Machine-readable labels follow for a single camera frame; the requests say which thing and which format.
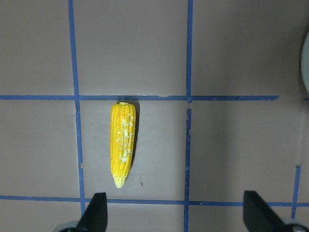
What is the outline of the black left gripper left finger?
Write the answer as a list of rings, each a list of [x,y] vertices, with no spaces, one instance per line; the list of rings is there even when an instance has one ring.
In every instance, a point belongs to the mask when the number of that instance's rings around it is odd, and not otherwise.
[[[106,193],[95,193],[77,224],[79,232],[105,232],[107,229]]]

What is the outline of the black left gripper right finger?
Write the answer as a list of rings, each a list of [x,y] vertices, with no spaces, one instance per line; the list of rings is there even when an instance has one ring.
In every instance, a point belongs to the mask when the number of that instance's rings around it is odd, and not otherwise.
[[[290,226],[279,218],[256,191],[244,191],[243,222],[249,232],[290,231]]]

